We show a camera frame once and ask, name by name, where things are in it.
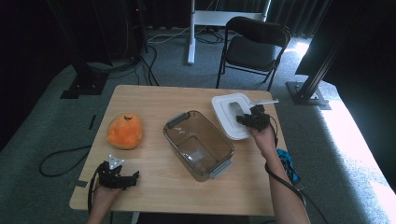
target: tripod base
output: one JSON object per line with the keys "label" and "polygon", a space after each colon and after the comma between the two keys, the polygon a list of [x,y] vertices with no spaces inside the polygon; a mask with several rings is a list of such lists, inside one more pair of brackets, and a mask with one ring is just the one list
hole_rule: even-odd
{"label": "tripod base", "polygon": [[329,102],[325,100],[320,93],[320,90],[316,90],[315,93],[309,98],[305,99],[300,97],[297,93],[304,85],[303,82],[287,82],[286,85],[289,88],[290,95],[297,105],[317,105],[322,110],[331,110]]}
{"label": "tripod base", "polygon": [[95,78],[88,85],[80,85],[78,75],[74,79],[68,91],[62,93],[61,99],[78,99],[80,95],[101,95],[106,85],[108,73],[95,73]]}

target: orange plush toy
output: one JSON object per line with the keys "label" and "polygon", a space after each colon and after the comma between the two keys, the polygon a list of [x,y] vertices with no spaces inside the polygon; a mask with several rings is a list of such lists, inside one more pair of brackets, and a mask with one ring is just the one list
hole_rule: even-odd
{"label": "orange plush toy", "polygon": [[143,128],[135,114],[122,114],[113,119],[107,130],[107,142],[120,149],[132,149],[142,139]]}

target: wooden table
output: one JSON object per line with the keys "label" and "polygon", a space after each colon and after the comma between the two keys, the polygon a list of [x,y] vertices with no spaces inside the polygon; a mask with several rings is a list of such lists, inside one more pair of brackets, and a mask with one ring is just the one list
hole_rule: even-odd
{"label": "wooden table", "polygon": [[[121,175],[140,171],[137,186],[124,190],[113,211],[164,212],[271,216],[268,174],[265,160],[252,138],[231,140],[235,153],[233,165],[216,179],[197,182],[173,153],[163,135],[163,126],[174,116],[197,110],[221,130],[211,99],[217,95],[244,93],[250,100],[272,99],[267,91],[216,90],[175,87],[120,85],[108,105],[80,181],[89,182],[97,166],[109,154],[124,159]],[[278,123],[278,147],[286,149],[274,105],[266,113]],[[106,141],[109,123],[117,115],[135,113],[143,122],[143,138],[133,150],[119,150]],[[86,188],[76,187],[70,200],[73,209],[87,209]]]}

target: container lid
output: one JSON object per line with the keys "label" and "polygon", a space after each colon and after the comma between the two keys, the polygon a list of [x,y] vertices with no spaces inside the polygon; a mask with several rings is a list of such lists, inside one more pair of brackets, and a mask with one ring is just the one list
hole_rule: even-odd
{"label": "container lid", "polygon": [[234,102],[241,106],[245,114],[251,114],[250,100],[244,93],[237,92],[212,98],[213,108],[225,135],[233,140],[249,138],[250,133],[247,127],[236,121],[236,117],[230,108],[230,103]]}

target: gray carpet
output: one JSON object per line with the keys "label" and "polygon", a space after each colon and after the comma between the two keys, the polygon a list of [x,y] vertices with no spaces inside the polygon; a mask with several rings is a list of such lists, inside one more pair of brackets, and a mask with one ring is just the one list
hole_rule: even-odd
{"label": "gray carpet", "polygon": [[[215,40],[209,35],[200,37]],[[161,86],[214,88],[222,45],[197,42],[195,64],[187,65],[188,43],[188,39],[173,38],[151,45],[158,52],[152,67],[156,80]],[[285,83],[306,80],[304,76],[294,75],[303,56],[296,51],[301,43],[309,44],[309,40],[293,38],[290,42],[271,93],[280,101],[276,110],[288,150],[306,186],[303,193],[310,199],[307,211],[312,223],[325,223],[320,213],[329,223],[396,222],[394,212],[390,212],[390,206],[396,204],[395,195],[374,163],[336,88],[325,82],[319,86],[332,110],[295,105],[291,100]],[[142,55],[151,64],[154,50],[148,49],[148,53]],[[99,63],[92,65],[107,68]],[[114,88],[119,84],[148,85],[147,69],[140,63],[131,70],[112,73],[102,95],[60,99],[75,75],[69,66],[52,80],[30,116],[0,153],[0,223],[84,223],[87,220],[86,211],[75,211],[68,205],[83,163],[58,177],[42,176],[38,165],[51,152],[90,145]],[[256,75],[229,70],[222,77],[220,87],[266,90],[261,80]],[[51,174],[59,173],[88,150],[54,157],[43,169]],[[251,217],[250,222],[272,219]],[[113,223],[130,221],[131,213],[114,214]]]}

